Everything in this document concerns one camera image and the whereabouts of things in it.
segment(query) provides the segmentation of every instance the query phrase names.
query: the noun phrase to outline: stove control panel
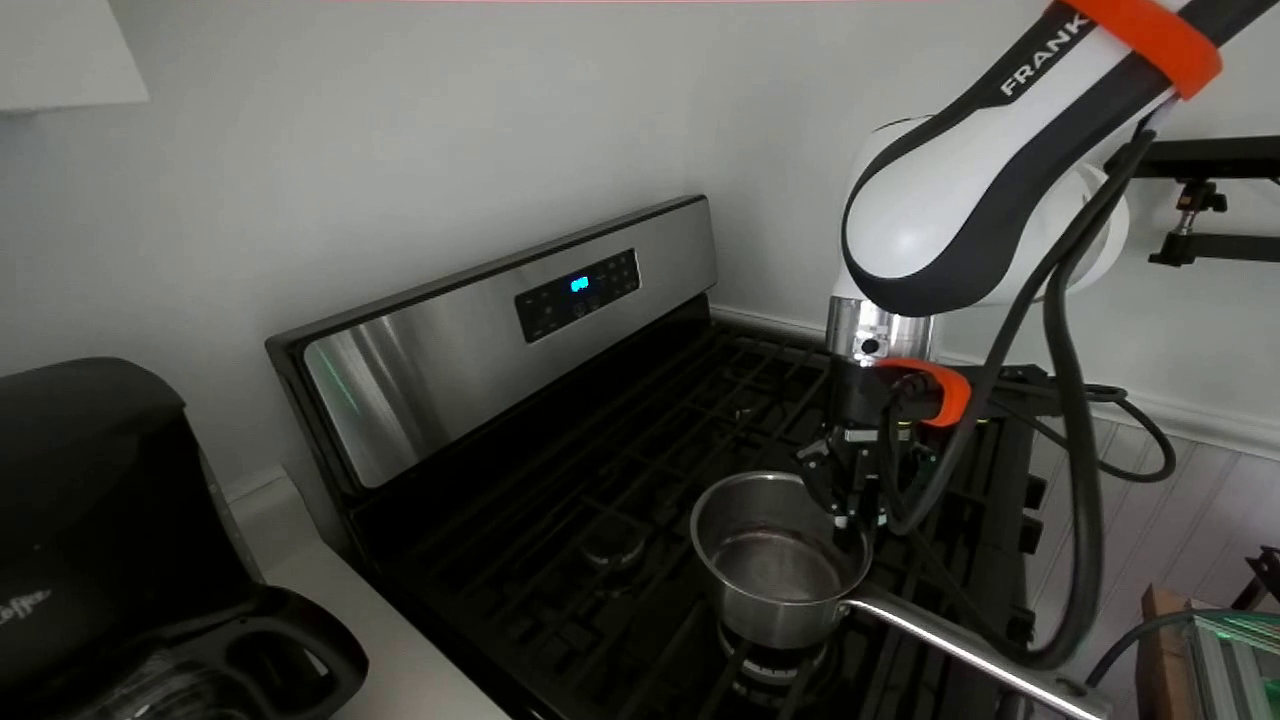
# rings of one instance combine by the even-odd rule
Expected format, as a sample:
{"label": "stove control panel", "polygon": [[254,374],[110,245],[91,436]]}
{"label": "stove control panel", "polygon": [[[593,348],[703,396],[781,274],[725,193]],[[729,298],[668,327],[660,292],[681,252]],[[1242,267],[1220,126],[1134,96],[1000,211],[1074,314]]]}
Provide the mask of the stove control panel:
{"label": "stove control panel", "polygon": [[586,267],[577,267],[567,274],[554,274],[540,287],[528,287],[516,296],[524,344],[553,337],[554,327],[593,314],[602,304],[615,304],[620,296],[632,296],[638,287],[635,252],[602,257]]}

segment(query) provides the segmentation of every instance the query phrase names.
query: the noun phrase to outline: black coffee maker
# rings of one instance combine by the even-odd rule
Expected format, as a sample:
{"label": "black coffee maker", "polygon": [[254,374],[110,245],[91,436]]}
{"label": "black coffee maker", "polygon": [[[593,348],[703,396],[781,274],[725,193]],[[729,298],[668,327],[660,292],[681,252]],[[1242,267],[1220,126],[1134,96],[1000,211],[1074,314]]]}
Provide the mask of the black coffee maker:
{"label": "black coffee maker", "polygon": [[123,359],[0,381],[2,720],[316,720],[364,667],[234,551],[163,381]]}

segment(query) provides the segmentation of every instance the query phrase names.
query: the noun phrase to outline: black cable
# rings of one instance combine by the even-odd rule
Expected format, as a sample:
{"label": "black cable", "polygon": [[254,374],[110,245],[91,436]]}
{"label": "black cable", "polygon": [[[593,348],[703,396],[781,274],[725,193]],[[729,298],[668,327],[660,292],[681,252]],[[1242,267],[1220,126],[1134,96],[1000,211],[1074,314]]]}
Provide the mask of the black cable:
{"label": "black cable", "polygon": [[[1000,381],[995,384],[1003,396],[1055,396],[1051,384],[1021,384],[1021,381]],[[1129,396],[1124,386],[1117,384],[1084,384],[1087,398],[1097,402],[1117,402],[1120,396]]]}
{"label": "black cable", "polygon": [[1055,632],[1040,646],[1017,646],[1011,655],[1031,667],[1063,663],[1074,643],[1087,636],[1097,620],[1097,605],[1102,594],[1102,492],[1097,475],[1097,436],[1084,391],[1084,369],[1074,354],[1070,324],[1066,324],[1066,284],[1093,245],[1093,231],[1063,257],[1042,292],[1042,340],[1055,372],[1055,398],[1066,426],[1066,471],[1070,471],[1070,583],[1066,606]]}
{"label": "black cable", "polygon": [[1124,156],[1117,160],[1117,172],[1102,178],[1102,188],[1070,214],[1070,225],[1063,229],[1063,234],[1042,252],[1042,258],[1031,267],[1031,274],[1024,280],[1024,287],[1017,292],[1017,298],[1006,304],[1006,314],[1000,318],[1000,333],[986,348],[986,359],[981,369],[981,374],[971,381],[971,398],[969,413],[959,414],[959,424],[950,426],[950,440],[934,464],[934,475],[922,485],[922,492],[907,503],[907,509],[888,509],[888,527],[897,537],[907,537],[944,497],[944,488],[950,485],[981,413],[986,406],[986,396],[1000,381],[1003,354],[1028,314],[1028,309],[1040,296],[1040,284],[1061,267],[1061,258],[1084,241],[1097,234],[1097,229],[1111,214],[1111,206],[1124,196],[1124,184],[1130,178],[1141,156],[1150,147],[1150,132],[1141,126],[1134,140],[1124,147]]}
{"label": "black cable", "polygon": [[[1146,413],[1141,413],[1134,402],[1129,402],[1124,396],[1117,396],[1111,402],[1117,402],[1120,413],[1129,413],[1129,414],[1150,436],[1150,445],[1159,448],[1159,468],[1150,468],[1150,471],[1130,471],[1130,468],[1120,468],[1120,464],[1109,464],[1109,461],[1097,461],[1097,468],[1109,471],[1109,475],[1117,475],[1117,479],[1129,479],[1129,485],[1159,485],[1159,479],[1167,479],[1167,475],[1176,471],[1176,452],[1170,452],[1170,440],[1163,436],[1163,426],[1159,426]],[[1066,436],[1055,430],[1051,424],[1042,424],[1040,414],[1028,414],[1028,413],[1021,413],[1017,402],[1000,402],[995,396],[992,396],[992,406],[995,406],[1000,414],[1017,421],[1017,424],[1034,426],[1034,430],[1048,436],[1051,445],[1066,448]]]}
{"label": "black cable", "polygon": [[897,440],[897,424],[898,424],[898,396],[902,396],[902,381],[897,381],[893,386],[888,386],[888,402],[882,402],[882,413],[880,413],[880,492],[882,492],[882,501],[888,503],[897,503],[898,501],[898,464],[902,464],[902,448],[898,448],[898,440]]}
{"label": "black cable", "polygon": [[1150,614],[1150,620],[1129,626],[1129,632],[1093,663],[1093,672],[1084,675],[1084,684],[1097,689],[1097,684],[1111,672],[1111,663],[1129,651],[1129,643],[1134,643],[1134,641],[1143,641],[1143,636],[1150,636],[1150,632],[1159,632],[1159,626],[1167,626],[1167,625],[1186,625],[1186,620],[1197,620],[1197,614],[1205,614],[1205,620],[1262,620],[1262,625],[1280,625],[1280,611],[1235,611],[1235,606],[1186,606],[1186,611]]}
{"label": "black cable", "polygon": [[944,485],[950,479],[950,471],[959,468],[959,454],[971,445],[975,430],[975,414],[986,406],[986,396],[1000,381],[1000,362],[1017,340],[1017,327],[1028,310],[1028,304],[1034,298],[1040,284],[1048,280],[1048,296],[1042,296],[1042,333],[1048,333],[1048,348],[1051,348],[1051,362],[1061,374],[1061,406],[1066,421],[1066,440],[1070,440],[1070,589],[1066,589],[1066,606],[1061,626],[1048,636],[1048,643],[1040,646],[1024,646],[1024,643],[1006,643],[1003,636],[986,636],[995,646],[1003,646],[1011,659],[1028,663],[1028,667],[1055,667],[1063,663],[1074,643],[1087,636],[1097,605],[1098,605],[1098,573],[1102,573],[1102,511],[1098,511],[1098,479],[1097,479],[1097,445],[1093,445],[1093,414],[1087,414],[1087,391],[1084,391],[1084,372],[1070,348],[1070,333],[1066,333],[1066,314],[1063,314],[1063,296],[1070,284],[1070,272],[1081,264],[1081,257],[1087,252],[1087,245],[1097,241],[1097,231],[1109,225],[1111,206],[1124,196],[1124,184],[1130,178],[1134,164],[1143,160],[1143,153],[1150,147],[1150,132],[1141,123],[1130,145],[1124,147],[1124,156],[1117,160],[1117,172],[1102,178],[1102,188],[1070,214],[1066,231],[1051,245],[1051,252],[1031,267],[1031,274],[1024,280],[1021,296],[1011,298],[992,351],[975,374],[971,386],[971,402],[962,413],[962,421],[950,430],[950,445],[931,475],[931,485],[921,492],[921,501],[907,509],[907,517],[893,517],[893,530],[907,530],[917,527],[934,501],[944,497]]}

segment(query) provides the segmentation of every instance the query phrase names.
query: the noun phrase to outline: stainless steel stove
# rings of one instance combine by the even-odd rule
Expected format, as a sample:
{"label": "stainless steel stove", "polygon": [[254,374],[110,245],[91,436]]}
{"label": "stainless steel stove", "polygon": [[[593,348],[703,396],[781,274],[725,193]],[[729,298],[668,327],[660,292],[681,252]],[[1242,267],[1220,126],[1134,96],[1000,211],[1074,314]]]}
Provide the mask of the stainless steel stove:
{"label": "stainless steel stove", "polygon": [[[277,337],[339,546],[512,714],[1006,714],[992,678],[853,614],[742,646],[688,546],[701,488],[796,468],[824,430],[811,340],[712,318],[708,200]],[[1028,636],[1028,430],[986,424],[950,497],[870,580]]]}

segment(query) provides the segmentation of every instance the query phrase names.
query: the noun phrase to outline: burner grate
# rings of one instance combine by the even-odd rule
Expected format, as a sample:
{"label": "burner grate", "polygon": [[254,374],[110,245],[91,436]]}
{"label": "burner grate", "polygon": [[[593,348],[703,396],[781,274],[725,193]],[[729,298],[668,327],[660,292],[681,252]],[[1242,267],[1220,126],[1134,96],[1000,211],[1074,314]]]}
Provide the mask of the burner grate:
{"label": "burner grate", "polygon": [[[761,684],[761,672],[742,675],[748,655],[725,655],[715,641],[688,509],[729,471],[791,468],[791,452],[821,436],[824,386],[824,351],[708,327],[681,362],[490,479],[496,492],[454,509],[391,573],[436,626],[489,659],[479,672],[496,689],[524,697],[512,710],[949,714],[949,659],[870,620],[847,620],[829,659],[800,663],[781,689]],[[975,468],[995,461],[1000,448],[984,445]],[[986,479],[962,479],[917,541],[882,543],[870,580],[929,599],[931,589],[917,575],[929,546],[959,583],[1000,568],[1006,605],[1021,568],[986,568],[975,551],[992,543],[986,497]]]}

